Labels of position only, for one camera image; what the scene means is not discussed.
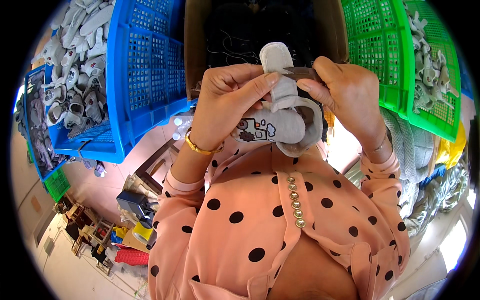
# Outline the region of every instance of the woman's right hand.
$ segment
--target woman's right hand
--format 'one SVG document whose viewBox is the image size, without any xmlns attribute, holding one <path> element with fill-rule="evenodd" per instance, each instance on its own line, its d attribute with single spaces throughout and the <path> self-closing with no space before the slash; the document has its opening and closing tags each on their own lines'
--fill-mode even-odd
<svg viewBox="0 0 480 300">
<path fill-rule="evenodd" d="M 311 79 L 300 79 L 297 86 L 326 105 L 366 152 L 379 147 L 384 141 L 385 123 L 378 106 L 377 75 L 358 65 L 333 63 L 323 56 L 315 60 L 313 68 L 327 87 Z"/>
</svg>

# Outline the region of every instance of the yellow bag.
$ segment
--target yellow bag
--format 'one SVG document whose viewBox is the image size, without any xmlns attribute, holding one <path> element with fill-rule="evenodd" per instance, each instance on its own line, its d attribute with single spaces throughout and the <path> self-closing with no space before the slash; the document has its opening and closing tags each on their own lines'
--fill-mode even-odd
<svg viewBox="0 0 480 300">
<path fill-rule="evenodd" d="M 467 137 L 465 136 L 465 128 L 463 127 L 462 121 L 460 121 L 460 124 L 458 125 L 458 133 L 456 135 L 455 143 L 452 143 L 445 139 L 440 140 L 440 145 L 438 146 L 437 161 L 435 163 L 445 164 L 445 167 L 447 169 L 453 167 L 460 159 L 466 143 Z"/>
<path fill-rule="evenodd" d="M 127 231 L 128 229 L 126 227 L 114 227 L 112 229 L 113 231 L 115 231 L 115 233 L 117 234 L 117 237 L 121 238 L 121 239 L 124 239 L 125 238 L 125 234 L 127 234 Z"/>
</svg>

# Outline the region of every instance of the basket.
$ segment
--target basket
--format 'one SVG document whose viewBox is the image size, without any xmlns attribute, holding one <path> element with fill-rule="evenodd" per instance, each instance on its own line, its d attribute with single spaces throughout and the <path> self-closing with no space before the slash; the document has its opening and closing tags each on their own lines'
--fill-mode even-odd
<svg viewBox="0 0 480 300">
<path fill-rule="evenodd" d="M 427 2 L 407 1 L 411 12 L 425 18 L 426 40 L 432 54 L 441 49 L 447 60 L 450 84 L 460 92 L 460 74 L 454 43 Z M 460 98 L 443 94 L 455 109 L 437 103 L 433 109 L 413 112 L 415 58 L 407 13 L 401 0 L 342 0 L 347 24 L 350 61 L 376 73 L 380 106 L 412 125 L 454 142 L 460 119 Z"/>
<path fill-rule="evenodd" d="M 52 172 L 51 176 L 43 183 L 56 203 L 70 188 L 67 177 L 65 177 L 65 173 L 63 173 L 61 168 Z"/>
<path fill-rule="evenodd" d="M 50 128 L 56 153 L 121 163 L 145 133 L 188 111 L 181 0 L 117 0 L 107 41 L 109 120 L 67 138 L 63 122 Z M 51 81 L 52 67 L 46 70 Z"/>
<path fill-rule="evenodd" d="M 40 172 L 40 169 L 38 168 L 38 163 L 36 161 L 36 157 L 35 157 L 35 154 L 34 154 L 34 151 L 33 151 L 33 148 L 32 148 L 32 139 L 30 137 L 30 125 L 28 124 L 28 120 L 29 120 L 28 113 L 30 112 L 30 109 L 27 108 L 27 97 L 28 97 L 28 94 L 32 91 L 32 89 L 34 87 L 32 80 L 34 80 L 37 77 L 36 75 L 38 75 L 45 68 L 46 68 L 46 66 L 43 65 L 43 66 L 40 66 L 36 69 L 33 69 L 33 70 L 31 70 L 30 72 L 27 73 L 27 75 L 25 76 L 25 92 L 24 92 L 24 98 L 23 98 L 24 119 L 25 119 L 25 122 L 26 122 L 25 127 L 26 127 L 26 131 L 27 131 L 27 151 L 30 155 L 30 158 L 32 159 L 32 162 L 35 165 L 38 176 L 40 177 L 40 180 L 42 182 L 47 180 L 55 171 L 57 171 L 59 168 L 61 168 L 61 166 L 65 163 L 65 160 L 64 160 L 61 163 L 59 163 L 52 171 L 50 171 L 46 174 L 42 174 L 42 172 Z"/>
</svg>

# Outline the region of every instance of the blue plastic crate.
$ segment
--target blue plastic crate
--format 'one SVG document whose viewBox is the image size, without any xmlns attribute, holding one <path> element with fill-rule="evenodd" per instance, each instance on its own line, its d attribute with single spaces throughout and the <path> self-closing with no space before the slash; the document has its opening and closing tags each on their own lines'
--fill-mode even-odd
<svg viewBox="0 0 480 300">
<path fill-rule="evenodd" d="M 105 121 L 69 140 L 63 122 L 50 128 L 57 153 L 121 163 L 153 127 L 190 109 L 183 44 L 177 36 L 184 0 L 117 0 L 107 42 Z M 47 67 L 46 81 L 51 81 Z"/>
<path fill-rule="evenodd" d="M 38 164 L 37 164 L 37 161 L 36 161 L 36 157 L 35 157 L 35 154 L 34 154 L 34 151 L 33 151 L 33 146 L 32 146 L 32 139 L 30 138 L 30 125 L 28 124 L 28 116 L 27 114 L 30 112 L 30 109 L 27 107 L 27 97 L 28 97 L 28 94 L 32 91 L 33 89 L 33 81 L 36 80 L 36 78 L 38 77 L 38 74 L 42 71 L 42 70 L 45 70 L 46 69 L 46 65 L 43 65 L 43 66 L 40 66 L 34 70 L 31 70 L 29 73 L 27 73 L 27 75 L 25 76 L 25 92 L 24 92 L 24 98 L 23 98 L 23 103 L 24 103 L 24 119 L 25 119 L 25 122 L 26 122 L 26 130 L 27 130 L 27 145 L 29 147 L 29 151 L 30 153 L 32 154 L 31 157 L 32 157 L 32 161 L 33 163 L 35 164 L 35 168 L 36 168 L 36 171 L 38 173 L 38 176 L 40 177 L 40 180 L 42 182 L 44 182 L 47 178 L 49 178 L 53 173 L 55 173 L 59 168 L 61 168 L 61 166 L 63 166 L 63 164 L 65 163 L 65 160 L 62 161 L 61 163 L 59 163 L 52 171 L 50 171 L 49 173 L 47 174 L 42 174 L 40 172 L 40 169 L 38 168 Z"/>
</svg>

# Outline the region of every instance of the bracelet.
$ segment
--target bracelet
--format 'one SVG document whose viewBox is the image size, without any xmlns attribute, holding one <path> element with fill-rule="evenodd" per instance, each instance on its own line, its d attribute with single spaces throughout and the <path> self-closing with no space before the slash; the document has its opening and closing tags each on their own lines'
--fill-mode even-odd
<svg viewBox="0 0 480 300">
<path fill-rule="evenodd" d="M 380 144 L 380 146 L 378 146 L 375 150 L 373 151 L 364 151 L 366 154 L 374 154 L 374 153 L 377 153 L 378 151 L 380 151 L 384 146 L 385 146 L 385 141 L 387 140 L 387 134 L 385 133 L 385 136 L 384 136 L 384 140 L 382 141 L 382 143 Z"/>
<path fill-rule="evenodd" d="M 185 133 L 185 141 L 187 142 L 188 146 L 190 146 L 190 148 L 193 151 L 198 152 L 198 153 L 203 154 L 203 155 L 211 155 L 211 154 L 215 154 L 215 153 L 219 153 L 219 152 L 223 151 L 223 147 L 225 146 L 225 141 L 222 142 L 222 146 L 218 150 L 205 151 L 205 150 L 200 149 L 199 147 L 197 147 L 197 145 L 195 145 L 194 143 L 192 143 L 192 141 L 190 141 L 190 138 L 188 137 L 189 136 L 188 133 L 190 131 L 192 131 L 191 127 L 187 130 L 187 133 Z"/>
</svg>

